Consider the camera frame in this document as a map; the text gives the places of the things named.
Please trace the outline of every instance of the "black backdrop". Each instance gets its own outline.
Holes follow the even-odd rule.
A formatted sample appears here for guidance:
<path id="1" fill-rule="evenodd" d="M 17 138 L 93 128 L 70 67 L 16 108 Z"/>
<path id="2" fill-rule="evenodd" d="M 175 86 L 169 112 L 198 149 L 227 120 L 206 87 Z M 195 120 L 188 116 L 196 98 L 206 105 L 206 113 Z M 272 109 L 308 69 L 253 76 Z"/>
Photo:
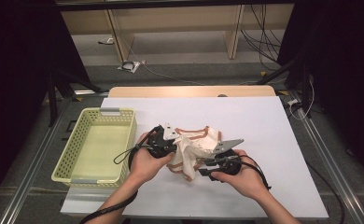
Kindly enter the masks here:
<path id="1" fill-rule="evenodd" d="M 278 62 L 301 50 L 315 18 L 328 1 L 298 1 L 293 9 Z M 364 166 L 364 0 L 341 1 L 311 43 L 305 62 L 314 76 L 315 95 Z M 301 81 L 301 75 L 292 82 Z"/>
<path id="2" fill-rule="evenodd" d="M 55 67 L 89 81 L 60 12 L 0 1 L 0 183 L 36 120 Z M 61 77 L 56 85 L 68 83 Z"/>

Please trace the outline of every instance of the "basket handle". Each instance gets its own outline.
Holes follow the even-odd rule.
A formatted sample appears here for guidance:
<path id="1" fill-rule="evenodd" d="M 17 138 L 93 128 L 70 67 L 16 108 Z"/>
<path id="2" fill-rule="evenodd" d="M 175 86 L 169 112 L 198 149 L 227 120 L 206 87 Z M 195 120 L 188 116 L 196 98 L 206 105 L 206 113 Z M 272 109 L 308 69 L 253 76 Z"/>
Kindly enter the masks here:
<path id="1" fill-rule="evenodd" d="M 71 179 L 71 184 L 97 184 L 96 179 Z"/>
<path id="2" fill-rule="evenodd" d="M 100 114 L 102 116 L 120 116 L 120 108 L 119 107 L 101 107 Z"/>

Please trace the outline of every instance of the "crumpled white fabric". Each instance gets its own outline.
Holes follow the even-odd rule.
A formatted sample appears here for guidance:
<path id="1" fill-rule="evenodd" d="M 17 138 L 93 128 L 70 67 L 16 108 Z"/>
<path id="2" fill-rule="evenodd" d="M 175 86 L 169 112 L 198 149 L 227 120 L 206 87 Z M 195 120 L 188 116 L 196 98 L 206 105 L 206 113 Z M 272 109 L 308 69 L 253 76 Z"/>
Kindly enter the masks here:
<path id="1" fill-rule="evenodd" d="M 203 158 L 209 158 L 221 140 L 221 132 L 208 126 L 197 131 L 185 131 L 179 128 L 175 131 L 179 134 L 174 141 L 177 149 L 167 167 L 171 172 L 182 174 L 186 180 L 192 181 L 196 177 L 197 169 L 203 163 Z"/>

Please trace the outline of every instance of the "human hand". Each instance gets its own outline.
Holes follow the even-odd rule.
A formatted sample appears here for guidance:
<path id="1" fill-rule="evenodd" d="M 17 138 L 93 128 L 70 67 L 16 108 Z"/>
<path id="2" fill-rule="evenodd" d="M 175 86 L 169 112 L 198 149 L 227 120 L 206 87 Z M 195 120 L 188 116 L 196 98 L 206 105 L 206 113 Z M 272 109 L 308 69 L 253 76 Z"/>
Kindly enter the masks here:
<path id="1" fill-rule="evenodd" d="M 146 133 L 143 133 L 138 142 L 141 142 L 146 135 Z M 142 185 L 151 180 L 162 166 L 171 161 L 173 156 L 174 152 L 168 154 L 166 157 L 156 159 L 150 155 L 146 148 L 140 148 L 133 157 L 129 177 L 134 178 Z"/>
<path id="2" fill-rule="evenodd" d="M 246 156 L 246 152 L 243 150 L 234 150 L 241 161 L 256 166 L 256 164 Z M 232 185 L 242 195 L 257 200 L 263 193 L 268 193 L 268 190 L 264 186 L 260 175 L 252 168 L 242 165 L 240 172 L 237 175 L 227 175 L 222 172 L 213 172 L 211 176 L 224 181 Z"/>

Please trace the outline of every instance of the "white paper sheet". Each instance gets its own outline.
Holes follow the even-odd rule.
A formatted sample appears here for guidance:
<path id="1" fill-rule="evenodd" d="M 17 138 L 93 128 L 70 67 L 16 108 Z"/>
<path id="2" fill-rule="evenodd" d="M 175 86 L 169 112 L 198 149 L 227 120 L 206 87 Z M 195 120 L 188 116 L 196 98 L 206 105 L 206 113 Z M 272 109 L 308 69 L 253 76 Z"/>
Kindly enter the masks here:
<path id="1" fill-rule="evenodd" d="M 102 107 L 133 108 L 138 123 L 136 139 L 165 122 L 185 130 L 208 125 L 222 131 L 223 140 L 244 138 L 236 148 L 244 149 L 258 162 L 273 187 L 272 195 L 294 217 L 328 217 L 278 97 L 106 98 Z M 96 198 L 92 195 L 101 193 L 84 192 L 71 188 L 62 212 L 91 213 L 111 191 L 105 190 Z M 137 198 L 123 214 L 209 219 L 266 217 L 254 201 L 228 184 L 200 175 L 188 182 L 166 167 L 140 188 Z"/>

